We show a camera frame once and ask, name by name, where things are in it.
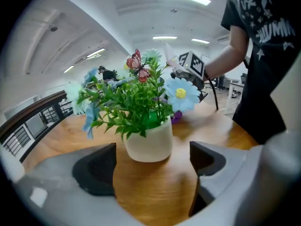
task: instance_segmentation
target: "desk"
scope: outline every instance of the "desk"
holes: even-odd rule
[[[133,161],[120,135],[105,126],[94,129],[94,139],[81,131],[85,116],[70,116],[52,129],[23,162],[26,170],[55,155],[94,145],[117,144],[113,184],[121,207],[148,226],[171,226],[188,218],[197,175],[190,163],[190,141],[248,150],[257,143],[240,126],[214,106],[202,102],[173,125],[174,147],[161,162]]]
[[[228,109],[229,109],[229,106],[230,106],[230,100],[232,98],[232,92],[234,90],[237,91],[237,92],[240,92],[240,97],[239,97],[239,101],[238,101],[238,103],[240,103],[241,96],[242,96],[242,93],[243,93],[243,90],[244,90],[244,84],[230,82],[229,95],[228,95],[228,99],[227,99],[227,103],[226,103],[225,114],[227,114],[227,112],[228,112]]]

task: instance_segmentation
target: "person's arm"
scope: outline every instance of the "person's arm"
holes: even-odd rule
[[[248,44],[249,37],[246,32],[232,25],[230,27],[230,44],[216,59],[205,66],[205,71],[209,77],[215,78],[240,65],[246,56]]]

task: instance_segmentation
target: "white ceiling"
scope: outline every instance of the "white ceiling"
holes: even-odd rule
[[[108,9],[100,1],[89,0],[98,11]],[[125,28],[124,39],[130,40],[133,48],[148,44],[153,47],[152,37],[158,35],[178,36],[174,42],[184,45],[193,43],[192,38],[214,43],[225,33],[220,22],[226,0],[211,0],[208,6],[189,0],[110,1],[115,11],[104,14],[110,19],[110,14],[116,13],[112,23]],[[85,60],[78,66],[126,56],[115,42],[116,36],[108,36],[110,32],[102,21],[75,4],[70,0],[34,0],[1,54],[1,64],[5,66],[1,67],[0,76],[62,73],[80,58],[103,47],[106,50],[100,58]],[[50,30],[53,26],[58,27],[57,31]]]

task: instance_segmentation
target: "white ceramic pot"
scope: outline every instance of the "white ceramic pot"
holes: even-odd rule
[[[148,129],[146,138],[133,133],[125,141],[128,155],[135,161],[156,162],[169,157],[173,149],[173,130],[170,116],[159,127]]]

